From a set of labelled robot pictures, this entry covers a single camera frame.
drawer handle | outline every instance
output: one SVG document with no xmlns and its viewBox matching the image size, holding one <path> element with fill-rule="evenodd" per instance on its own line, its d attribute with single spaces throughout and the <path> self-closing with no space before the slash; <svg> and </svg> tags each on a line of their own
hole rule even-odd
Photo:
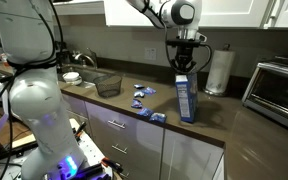
<svg viewBox="0 0 288 180">
<path fill-rule="evenodd" d="M 122 129 L 125 129 L 125 124 L 123 123 L 123 124 L 118 124 L 118 123 L 116 123 L 115 122 L 115 120 L 113 120 L 113 121 L 107 121 L 108 123 L 110 123 L 110 124 L 113 124 L 113 125 L 115 125 L 115 126 L 117 126 L 117 127 L 120 127 L 120 128 L 122 128 Z"/>
<path fill-rule="evenodd" d="M 120 173 L 120 175 L 121 175 L 123 178 L 126 178 L 126 179 L 128 179 L 128 176 L 130 175 L 130 173 L 127 173 L 126 175 L 125 175 L 125 174 L 123 174 L 123 173 Z"/>
<path fill-rule="evenodd" d="M 116 144 L 115 146 L 112 145 L 112 148 L 114 148 L 114 149 L 116 149 L 116 150 L 118 150 L 118 151 L 120 151 L 120 152 L 122 152 L 122 153 L 124 153 L 124 154 L 127 154 L 127 152 L 126 152 L 127 148 L 125 148 L 124 150 L 122 150 L 122 149 L 118 148 L 118 144 Z"/>
</svg>

kitchen sink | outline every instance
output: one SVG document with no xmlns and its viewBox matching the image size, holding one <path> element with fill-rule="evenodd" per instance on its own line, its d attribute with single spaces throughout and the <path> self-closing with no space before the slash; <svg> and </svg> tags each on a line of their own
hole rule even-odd
<svg viewBox="0 0 288 180">
<path fill-rule="evenodd" d="M 97 70 L 92 70 L 90 68 L 86 68 L 83 66 L 64 65 L 61 68 L 61 72 L 58 72 L 58 74 L 57 74 L 58 80 L 65 82 L 65 80 L 63 78 L 63 74 L 65 74 L 67 72 L 78 72 L 82 78 L 82 83 L 77 85 L 77 86 L 83 87 L 83 88 L 94 87 L 95 86 L 95 84 L 94 84 L 95 78 L 108 75 L 108 73 L 99 72 Z"/>
</svg>

blue light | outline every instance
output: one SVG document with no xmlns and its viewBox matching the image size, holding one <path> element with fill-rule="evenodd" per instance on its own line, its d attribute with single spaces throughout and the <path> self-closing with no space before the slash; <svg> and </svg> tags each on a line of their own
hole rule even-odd
<svg viewBox="0 0 288 180">
<path fill-rule="evenodd" d="M 67 174 L 67 175 L 70 174 L 70 176 L 68 176 L 68 177 L 75 176 L 75 174 L 77 173 L 77 166 L 76 166 L 75 162 L 73 161 L 72 157 L 67 156 L 65 158 L 65 161 L 66 161 L 65 164 L 67 164 L 68 169 L 69 169 L 69 171 L 66 172 L 65 174 Z"/>
</svg>

blue wrapper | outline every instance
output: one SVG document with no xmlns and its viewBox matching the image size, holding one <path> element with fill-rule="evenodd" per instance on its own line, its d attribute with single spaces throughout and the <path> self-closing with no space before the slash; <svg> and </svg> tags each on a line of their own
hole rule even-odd
<svg viewBox="0 0 288 180">
<path fill-rule="evenodd" d="M 150 87 L 147 87 L 146 89 L 142 90 L 144 94 L 152 95 L 156 93 L 156 90 Z"/>
<path fill-rule="evenodd" d="M 154 113 L 150 117 L 150 121 L 158 121 L 161 123 L 165 123 L 165 120 L 166 120 L 166 115 L 162 113 Z"/>
<path fill-rule="evenodd" d="M 134 87 L 136 89 L 143 89 L 144 88 L 144 86 L 142 84 L 134 84 Z"/>
<path fill-rule="evenodd" d="M 137 114 L 142 115 L 142 116 L 151 116 L 154 113 L 153 110 L 148 109 L 148 108 L 143 108 Z"/>
<path fill-rule="evenodd" d="M 144 94 L 144 92 L 142 92 L 142 91 L 136 91 L 136 92 L 134 93 L 134 97 L 144 98 L 144 96 L 145 96 L 145 94 Z"/>
<path fill-rule="evenodd" d="M 143 107 L 142 102 L 137 99 L 133 99 L 133 104 L 131 105 L 132 108 L 141 109 Z"/>
</svg>

white robotic arm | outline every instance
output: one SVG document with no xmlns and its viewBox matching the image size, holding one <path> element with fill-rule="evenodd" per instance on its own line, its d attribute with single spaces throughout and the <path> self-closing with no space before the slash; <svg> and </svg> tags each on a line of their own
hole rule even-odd
<svg viewBox="0 0 288 180">
<path fill-rule="evenodd" d="M 150 19 L 156 28 L 178 28 L 176 39 L 166 40 L 167 46 L 177 47 L 175 59 L 167 58 L 171 67 L 180 74 L 190 74 L 203 69 L 212 56 L 210 46 L 204 44 L 206 37 L 198 33 L 198 23 L 202 12 L 202 0 L 169 0 L 160 6 L 151 0 L 126 0 Z M 207 62 L 196 70 L 196 62 L 192 61 L 193 48 L 204 46 L 209 50 Z"/>
<path fill-rule="evenodd" d="M 63 106 L 56 67 L 41 66 L 55 59 L 52 27 L 51 0 L 0 0 L 3 49 L 10 65 L 18 67 L 9 93 L 12 113 L 38 144 L 22 166 L 23 180 L 71 179 L 85 160 Z"/>
<path fill-rule="evenodd" d="M 170 0 L 156 6 L 151 0 L 126 0 L 150 19 L 156 28 L 179 28 L 181 39 L 195 39 L 201 18 L 202 0 Z"/>
</svg>

